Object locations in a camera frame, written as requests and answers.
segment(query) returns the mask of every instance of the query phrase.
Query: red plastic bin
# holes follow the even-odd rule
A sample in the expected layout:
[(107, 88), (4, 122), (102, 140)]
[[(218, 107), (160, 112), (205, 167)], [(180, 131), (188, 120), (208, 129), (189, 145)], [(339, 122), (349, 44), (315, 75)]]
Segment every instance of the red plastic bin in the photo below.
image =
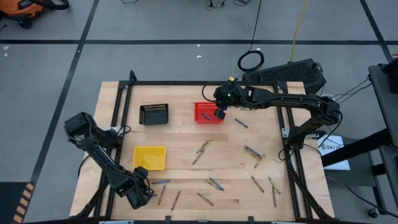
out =
[[(217, 106), (215, 103), (209, 103), (209, 102), (198, 102), (195, 103), (195, 121), (197, 123), (207, 123), (207, 124), (218, 124), (223, 122), (222, 119), (217, 118), (214, 116), (214, 111), (217, 109)], [(205, 115), (209, 116), (211, 118), (211, 121), (207, 118), (205, 118), (202, 113)]]

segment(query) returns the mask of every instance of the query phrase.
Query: yellow bin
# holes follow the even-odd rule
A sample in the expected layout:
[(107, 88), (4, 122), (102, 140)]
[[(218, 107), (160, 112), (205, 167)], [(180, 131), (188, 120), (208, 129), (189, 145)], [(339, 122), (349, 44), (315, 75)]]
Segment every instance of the yellow bin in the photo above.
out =
[(143, 167), (147, 170), (164, 170), (166, 147), (164, 146), (136, 146), (132, 168)]

